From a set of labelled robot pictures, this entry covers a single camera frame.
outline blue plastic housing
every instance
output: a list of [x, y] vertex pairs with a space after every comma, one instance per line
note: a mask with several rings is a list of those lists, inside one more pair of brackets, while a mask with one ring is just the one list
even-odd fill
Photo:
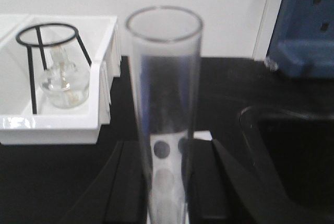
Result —
[[282, 0], [268, 56], [287, 76], [334, 78], [334, 0]]

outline black countertop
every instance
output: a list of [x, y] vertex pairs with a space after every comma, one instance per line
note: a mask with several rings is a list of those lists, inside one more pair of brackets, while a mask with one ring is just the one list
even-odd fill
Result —
[[[0, 223], [59, 223], [107, 163], [118, 140], [137, 131], [127, 58], [112, 85], [111, 124], [101, 127], [96, 145], [0, 145]], [[197, 130], [225, 139], [243, 158], [240, 113], [260, 105], [331, 114], [334, 81], [294, 80], [270, 73], [263, 62], [203, 58]]]

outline white bin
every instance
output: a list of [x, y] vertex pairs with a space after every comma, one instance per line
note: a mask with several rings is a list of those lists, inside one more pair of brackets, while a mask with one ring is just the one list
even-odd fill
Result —
[[[27, 49], [16, 42], [15, 36], [25, 27], [49, 22], [77, 27], [92, 60], [89, 97], [72, 109], [52, 106], [38, 85], [43, 67], [40, 50], [33, 48], [37, 114], [32, 114]], [[117, 34], [117, 17], [107, 16], [30, 15], [13, 26], [0, 42], [0, 143], [95, 144], [101, 125], [110, 122], [111, 84], [113, 77], [120, 75]], [[52, 32], [46, 31], [42, 36], [43, 40], [52, 40]], [[68, 47], [69, 59], [79, 68], [88, 68], [78, 42], [74, 39]], [[45, 48], [45, 57], [50, 62], [48, 48]]]

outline sink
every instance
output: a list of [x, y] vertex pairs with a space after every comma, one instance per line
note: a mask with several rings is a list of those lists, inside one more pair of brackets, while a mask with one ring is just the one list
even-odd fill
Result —
[[334, 120], [269, 118], [258, 128], [288, 197], [334, 214]]
[[333, 223], [334, 116], [249, 107], [239, 125], [250, 166], [213, 144], [256, 223]]

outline black wire stand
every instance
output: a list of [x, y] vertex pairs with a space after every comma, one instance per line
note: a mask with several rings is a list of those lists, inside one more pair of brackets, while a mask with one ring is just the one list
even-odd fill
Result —
[[[42, 40], [42, 36], [41, 36], [41, 27], [51, 27], [51, 26], [70, 28], [71, 30], [73, 30], [73, 35], [70, 36], [69, 38], [64, 39], [64, 40], [44, 44], [43, 40]], [[30, 30], [35, 30], [36, 31], [38, 44], [29, 43], [29, 42], [25, 42], [25, 41], [21, 40], [20, 37], [22, 36], [22, 34], [24, 34], [27, 31], [30, 31]], [[84, 54], [84, 56], [85, 56], [85, 58], [88, 62], [88, 65], [91, 66], [92, 61], [91, 61], [91, 59], [88, 55], [88, 52], [85, 48], [84, 43], [82, 42], [82, 40], [80, 38], [79, 31], [76, 27], [74, 27], [72, 25], [69, 25], [69, 24], [66, 24], [66, 23], [42, 23], [42, 24], [38, 24], [38, 25], [34, 25], [34, 26], [24, 28], [23, 30], [21, 30], [16, 35], [17, 43], [19, 43], [19, 44], [21, 44], [21, 45], [23, 45], [27, 48], [28, 65], [29, 65], [30, 93], [31, 93], [31, 104], [32, 104], [32, 113], [33, 114], [37, 114], [37, 105], [36, 105], [35, 80], [34, 80], [33, 61], [32, 61], [32, 48], [39, 48], [40, 49], [43, 68], [44, 68], [44, 70], [46, 70], [47, 66], [46, 66], [44, 48], [51, 48], [53, 46], [61, 45], [61, 44], [67, 43], [67, 42], [69, 42], [73, 39], [77, 39], [77, 41], [80, 45], [80, 48], [81, 48], [81, 50], [82, 50], [82, 52], [83, 52], [83, 54]]]

